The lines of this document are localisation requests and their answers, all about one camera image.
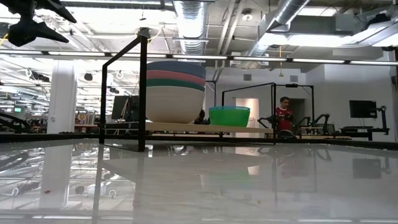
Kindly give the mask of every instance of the ceiling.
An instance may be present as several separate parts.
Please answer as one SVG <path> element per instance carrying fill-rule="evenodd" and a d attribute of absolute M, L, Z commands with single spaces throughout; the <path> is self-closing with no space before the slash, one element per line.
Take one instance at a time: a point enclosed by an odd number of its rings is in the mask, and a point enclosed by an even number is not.
<path fill-rule="evenodd" d="M 150 34 L 156 37 L 149 44 L 150 53 L 171 53 L 180 54 L 180 42 L 174 38 L 178 37 L 178 25 L 176 14 L 173 11 L 148 10 L 150 6 L 142 5 L 142 9 L 123 7 L 103 7 L 96 0 L 92 1 L 61 1 L 67 5 L 67 9 L 77 19 L 76 24 L 70 24 L 65 19 L 51 11 L 37 10 L 36 22 L 45 21 L 48 26 L 53 27 L 63 34 L 70 42 L 68 44 L 55 42 L 52 40 L 38 38 L 35 41 L 20 47 L 24 50 L 46 50 L 46 51 L 89 51 L 89 52 L 118 52 L 130 41 L 136 38 L 136 32 L 140 27 L 149 27 Z M 77 3 L 85 2 L 87 7 L 69 7 Z M 257 27 L 261 21 L 262 15 L 273 11 L 277 7 L 277 0 L 247 0 L 244 8 L 252 9 L 253 19 L 244 21 L 238 19 L 238 24 L 234 30 L 234 38 L 228 46 L 227 54 L 232 52 L 245 52 L 249 50 L 257 39 Z M 367 11 L 377 7 L 389 5 L 391 1 L 372 0 L 372 1 L 332 1 L 332 0 L 313 0 L 307 7 L 300 12 L 304 16 L 333 16 L 337 10 L 343 10 L 345 13 L 362 10 Z M 229 0 L 217 0 L 208 5 L 208 18 L 206 21 L 206 43 L 205 53 L 207 55 L 215 54 L 218 42 L 223 30 L 223 15 L 228 9 Z M 0 22 L 15 24 L 19 20 L 18 14 L 11 14 L 7 8 L 0 4 Z M 4 41 L 0 49 L 16 49 L 8 41 Z M 328 47 L 297 47 L 283 45 L 279 49 L 268 48 L 267 54 L 273 57 L 305 57 L 305 58 L 333 58 L 336 49 Z M 338 49 L 339 55 L 345 55 L 345 49 Z M 370 54 L 363 59 L 374 59 L 379 49 L 370 50 Z M 82 85 L 100 85 L 100 71 L 105 60 L 76 60 L 86 72 L 93 74 L 93 81 L 86 81 L 83 76 L 79 77 L 78 84 Z M 270 63 L 268 69 L 275 69 L 278 63 Z M 286 65 L 285 68 L 300 68 L 301 64 Z M 53 59 L 51 58 L 27 58 L 27 57 L 8 57 L 0 55 L 0 80 L 3 83 L 15 84 L 35 84 L 42 81 L 29 78 L 30 71 L 39 72 L 52 76 Z M 136 94 L 135 87 L 138 85 L 139 62 L 137 61 L 118 61 L 109 67 L 109 73 L 114 77 L 114 84 L 120 86 L 131 86 L 119 88 L 120 94 Z M 50 87 L 24 87 L 26 91 L 34 91 L 41 98 L 42 103 L 47 105 L 50 94 Z M 13 96 L 9 88 L 0 89 L 0 105 L 17 103 L 15 100 L 6 101 L 6 96 Z M 85 107 L 87 103 L 97 103 L 95 108 L 99 108 L 100 89 L 89 88 L 78 90 L 78 106 Z"/>

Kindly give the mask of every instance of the air duct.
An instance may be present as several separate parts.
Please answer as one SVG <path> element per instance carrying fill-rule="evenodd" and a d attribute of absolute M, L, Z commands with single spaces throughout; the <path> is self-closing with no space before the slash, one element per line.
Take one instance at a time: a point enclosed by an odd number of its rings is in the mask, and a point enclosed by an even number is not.
<path fill-rule="evenodd" d="M 261 57 L 268 47 L 274 42 L 270 41 L 272 34 L 267 31 L 286 25 L 297 16 L 297 14 L 310 2 L 310 0 L 280 0 L 278 8 L 272 12 L 274 15 L 269 22 L 266 21 L 264 34 L 259 38 L 254 47 L 247 53 L 247 56 Z"/>
<path fill-rule="evenodd" d="M 207 3 L 195 1 L 174 1 L 175 12 L 178 15 L 179 36 L 183 54 L 203 54 L 205 43 L 201 39 L 205 33 Z"/>

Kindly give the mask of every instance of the green plastic bowl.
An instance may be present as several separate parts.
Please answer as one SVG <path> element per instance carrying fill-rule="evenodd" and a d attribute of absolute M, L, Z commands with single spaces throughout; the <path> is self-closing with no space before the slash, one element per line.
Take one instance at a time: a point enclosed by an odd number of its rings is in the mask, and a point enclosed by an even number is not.
<path fill-rule="evenodd" d="M 216 106 L 209 109 L 211 125 L 247 127 L 250 108 L 243 106 Z"/>
<path fill-rule="evenodd" d="M 164 78 L 148 79 L 147 87 L 150 86 L 179 86 L 179 87 L 194 88 L 200 91 L 205 91 L 205 87 L 200 86 L 196 83 L 182 81 L 182 80 L 164 79 Z"/>

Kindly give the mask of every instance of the man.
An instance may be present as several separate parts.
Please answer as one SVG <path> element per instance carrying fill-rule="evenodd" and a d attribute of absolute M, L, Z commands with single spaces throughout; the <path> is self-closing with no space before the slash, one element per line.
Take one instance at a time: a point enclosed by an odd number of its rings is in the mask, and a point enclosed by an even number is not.
<path fill-rule="evenodd" d="M 293 131 L 293 116 L 292 110 L 289 109 L 289 97 L 282 97 L 280 99 L 280 106 L 276 108 L 276 116 L 278 120 L 277 130 Z"/>

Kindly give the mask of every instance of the white column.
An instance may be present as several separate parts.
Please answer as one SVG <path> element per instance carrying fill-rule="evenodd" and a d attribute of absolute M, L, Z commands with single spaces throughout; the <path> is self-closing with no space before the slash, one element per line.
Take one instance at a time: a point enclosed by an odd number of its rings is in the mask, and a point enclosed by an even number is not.
<path fill-rule="evenodd" d="M 47 134 L 75 129 L 77 75 L 73 61 L 56 61 L 52 70 Z"/>
<path fill-rule="evenodd" d="M 47 125 L 49 134 L 74 131 L 77 75 L 73 62 L 55 62 Z M 61 209 L 67 206 L 72 150 L 72 145 L 45 148 L 40 208 Z"/>

